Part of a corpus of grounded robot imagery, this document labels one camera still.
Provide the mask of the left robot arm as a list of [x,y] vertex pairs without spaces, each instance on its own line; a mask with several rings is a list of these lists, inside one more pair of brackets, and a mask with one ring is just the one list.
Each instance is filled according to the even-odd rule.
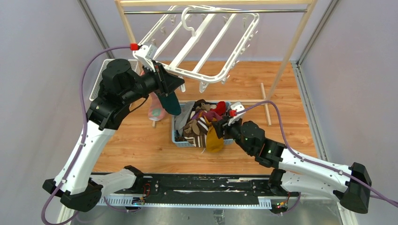
[[129,60],[104,62],[97,96],[83,116],[81,137],[63,170],[43,184],[43,189],[59,197],[67,208],[88,212],[114,192],[128,189],[136,194],[143,190],[144,175],[131,165],[103,176],[93,176],[92,170],[107,142],[131,113],[132,103],[154,93],[169,114],[180,114],[175,91],[184,84],[184,79],[167,72],[159,62],[154,61],[153,66],[139,75]]

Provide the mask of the mustard yellow sock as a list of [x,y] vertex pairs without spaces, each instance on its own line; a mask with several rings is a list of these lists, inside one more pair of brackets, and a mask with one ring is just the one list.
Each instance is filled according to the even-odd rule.
[[214,126],[206,117],[202,117],[202,119],[205,120],[208,127],[206,134],[206,151],[211,153],[221,151],[224,147],[224,140],[222,138],[218,138]]

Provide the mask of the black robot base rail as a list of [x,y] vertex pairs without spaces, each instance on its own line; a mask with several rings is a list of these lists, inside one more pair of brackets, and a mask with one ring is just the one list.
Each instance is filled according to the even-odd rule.
[[289,190],[273,187],[274,175],[166,174],[146,173],[140,187],[123,188],[99,201],[99,205],[160,208],[272,209],[276,200],[288,206],[301,194],[338,201],[334,187],[324,181],[310,181],[287,173]]

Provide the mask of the white plastic clip hanger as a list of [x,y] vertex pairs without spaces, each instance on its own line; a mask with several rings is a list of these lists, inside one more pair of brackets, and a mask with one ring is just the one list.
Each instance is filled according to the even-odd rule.
[[260,21],[252,10],[206,5],[170,6],[159,14],[139,46],[154,44],[153,60],[171,74],[199,81],[201,93],[227,81]]

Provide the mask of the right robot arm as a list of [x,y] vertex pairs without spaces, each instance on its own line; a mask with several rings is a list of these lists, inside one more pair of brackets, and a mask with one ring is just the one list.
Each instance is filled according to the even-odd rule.
[[320,195],[350,211],[368,213],[372,181],[363,164],[340,165],[289,150],[286,144],[266,138],[265,131],[253,121],[220,120],[212,124],[218,137],[229,135],[257,163],[273,169],[268,181],[272,194]]

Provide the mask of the brown white striped sock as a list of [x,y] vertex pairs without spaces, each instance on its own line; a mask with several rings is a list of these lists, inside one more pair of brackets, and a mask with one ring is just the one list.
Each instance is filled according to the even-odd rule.
[[183,138],[194,147],[205,148],[209,125],[204,117],[189,121],[183,127]]

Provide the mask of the green reindeer sock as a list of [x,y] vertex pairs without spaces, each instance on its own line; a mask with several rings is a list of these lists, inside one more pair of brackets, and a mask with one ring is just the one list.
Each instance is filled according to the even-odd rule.
[[172,92],[168,96],[161,96],[156,94],[162,108],[170,115],[178,116],[181,114],[181,106],[175,92]]

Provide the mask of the pink patterned sock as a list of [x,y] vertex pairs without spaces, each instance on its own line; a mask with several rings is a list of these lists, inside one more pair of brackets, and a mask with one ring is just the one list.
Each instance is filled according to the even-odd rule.
[[160,121],[166,116],[166,111],[155,93],[150,93],[150,98],[151,105],[148,110],[148,118],[152,121]]

